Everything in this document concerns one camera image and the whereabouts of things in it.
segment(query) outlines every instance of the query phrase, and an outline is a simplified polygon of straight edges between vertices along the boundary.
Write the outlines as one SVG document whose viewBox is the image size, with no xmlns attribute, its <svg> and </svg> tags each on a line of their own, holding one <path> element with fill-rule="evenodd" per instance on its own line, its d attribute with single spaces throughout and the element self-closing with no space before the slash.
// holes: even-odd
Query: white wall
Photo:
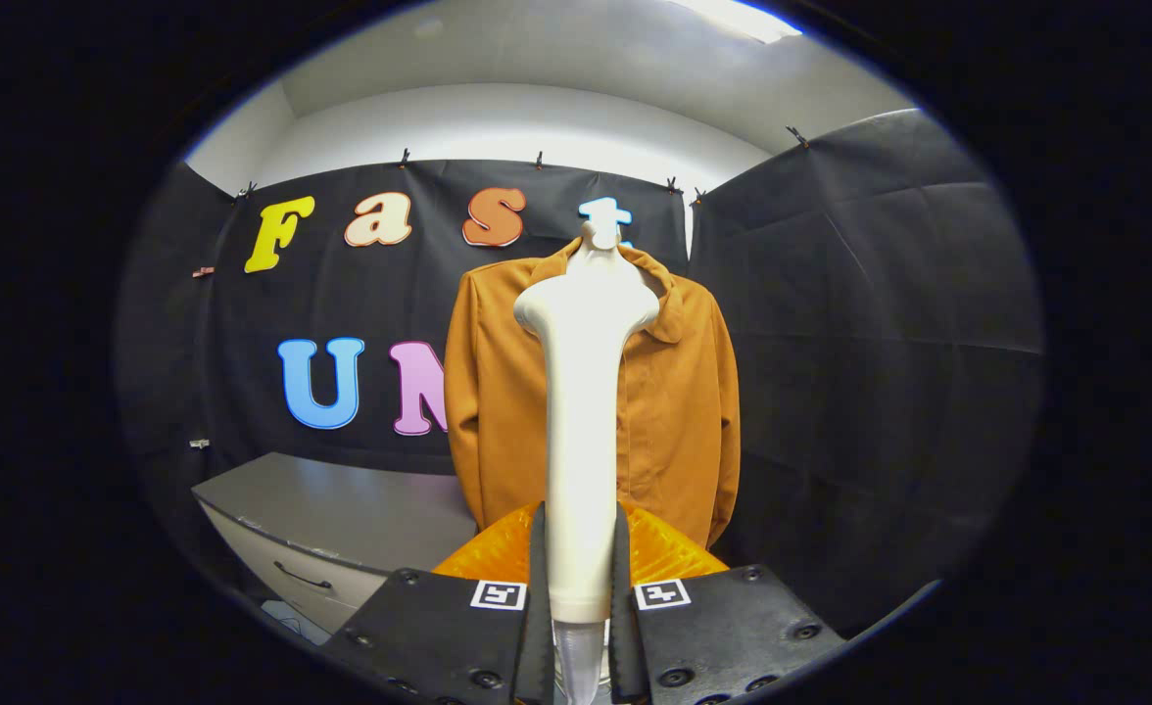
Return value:
<svg viewBox="0 0 1152 705">
<path fill-rule="evenodd" d="M 293 127 L 293 107 L 279 82 L 267 85 L 228 113 L 185 157 L 185 162 L 218 188 L 240 191 L 258 180 L 258 167 Z"/>
<path fill-rule="evenodd" d="M 228 128 L 235 130 L 232 121 L 223 132 Z M 687 204 L 694 187 L 710 191 L 770 157 L 711 126 L 634 100 L 563 88 L 468 84 L 373 94 L 306 115 L 268 144 L 249 179 L 267 187 L 331 169 L 397 161 L 403 147 L 410 149 L 411 160 L 533 161 L 537 152 L 545 152 L 541 161 L 547 165 L 659 184 L 676 177 Z M 214 158 L 218 154 L 199 150 L 188 165 L 219 184 L 199 168 Z M 690 218 L 684 209 L 687 242 Z"/>
</svg>

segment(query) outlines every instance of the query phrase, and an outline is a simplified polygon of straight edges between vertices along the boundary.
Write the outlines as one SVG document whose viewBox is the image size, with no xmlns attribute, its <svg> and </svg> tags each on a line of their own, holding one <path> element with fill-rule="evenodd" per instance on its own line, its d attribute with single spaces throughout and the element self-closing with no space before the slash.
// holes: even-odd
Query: gray cabinet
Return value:
<svg viewBox="0 0 1152 705">
<path fill-rule="evenodd" d="M 389 573 L 432 570 L 476 532 L 458 479 L 449 476 L 271 453 L 192 492 L 241 561 L 328 632 Z"/>
</svg>

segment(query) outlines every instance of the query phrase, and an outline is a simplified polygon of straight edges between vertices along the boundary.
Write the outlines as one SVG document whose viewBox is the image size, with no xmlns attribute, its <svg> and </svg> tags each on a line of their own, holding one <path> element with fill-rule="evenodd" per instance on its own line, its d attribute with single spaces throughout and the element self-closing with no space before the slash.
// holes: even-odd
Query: orange jacket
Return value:
<svg viewBox="0 0 1152 705">
<path fill-rule="evenodd" d="M 446 339 L 446 422 L 455 472 L 485 528 L 546 498 L 546 370 L 540 340 L 514 320 L 528 286 L 567 272 L 579 237 L 550 258 L 464 273 Z M 698 545 L 728 525 L 741 463 L 736 361 L 715 298 L 641 250 L 624 259 L 661 281 L 658 318 L 620 361 L 619 499 Z"/>
</svg>

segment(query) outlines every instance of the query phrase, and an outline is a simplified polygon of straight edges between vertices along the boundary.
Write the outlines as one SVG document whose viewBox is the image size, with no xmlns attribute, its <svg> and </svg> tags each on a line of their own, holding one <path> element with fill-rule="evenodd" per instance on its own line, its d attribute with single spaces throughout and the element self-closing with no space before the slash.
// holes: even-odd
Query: jacket collar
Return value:
<svg viewBox="0 0 1152 705">
<path fill-rule="evenodd" d="M 567 260 L 579 250 L 581 237 L 576 237 L 562 250 L 543 258 L 532 268 L 532 276 L 528 280 L 528 286 L 536 285 L 546 278 L 556 278 L 567 273 Z M 643 268 L 661 282 L 665 294 L 658 298 L 658 317 L 646 326 L 646 333 L 662 341 L 662 343 L 680 343 L 680 335 L 684 331 L 684 301 L 676 289 L 676 280 L 667 271 L 667 267 L 658 263 L 655 258 L 644 250 L 635 250 L 632 247 L 620 245 L 620 255 L 629 260 L 629 264 Z"/>
</svg>

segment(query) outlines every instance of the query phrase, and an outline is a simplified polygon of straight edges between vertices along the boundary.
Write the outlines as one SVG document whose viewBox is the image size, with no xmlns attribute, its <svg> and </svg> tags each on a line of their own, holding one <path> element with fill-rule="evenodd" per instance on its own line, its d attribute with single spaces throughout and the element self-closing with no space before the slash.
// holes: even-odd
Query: yellow letter f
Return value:
<svg viewBox="0 0 1152 705">
<path fill-rule="evenodd" d="M 298 220 L 306 219 L 314 212 L 316 198 L 312 196 L 263 209 L 258 214 L 263 219 L 263 227 L 259 227 L 258 240 L 253 242 L 253 255 L 245 260 L 245 272 L 260 272 L 279 265 L 280 256 L 275 253 L 275 245 L 288 247 L 293 241 L 293 233 L 298 232 Z"/>
</svg>

